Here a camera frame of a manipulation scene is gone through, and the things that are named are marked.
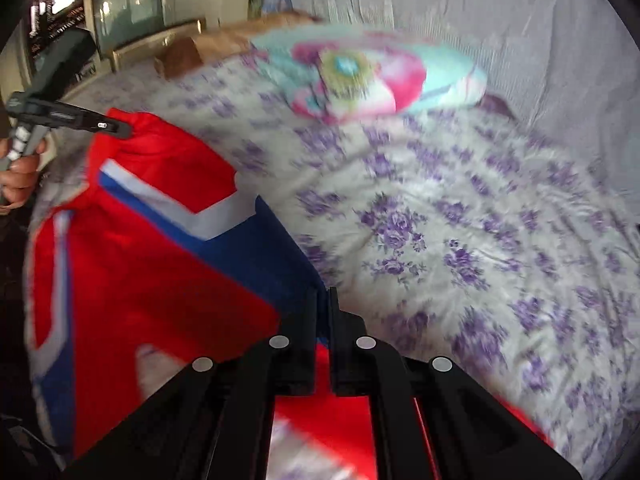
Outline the person's left hand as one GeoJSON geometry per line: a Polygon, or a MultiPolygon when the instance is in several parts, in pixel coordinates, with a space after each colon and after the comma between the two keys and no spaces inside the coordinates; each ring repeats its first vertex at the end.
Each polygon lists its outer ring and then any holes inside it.
{"type": "Polygon", "coordinates": [[[47,141],[41,140],[34,154],[17,159],[8,170],[0,172],[2,216],[23,206],[34,192],[39,178],[40,158],[47,148],[47,141]]]}

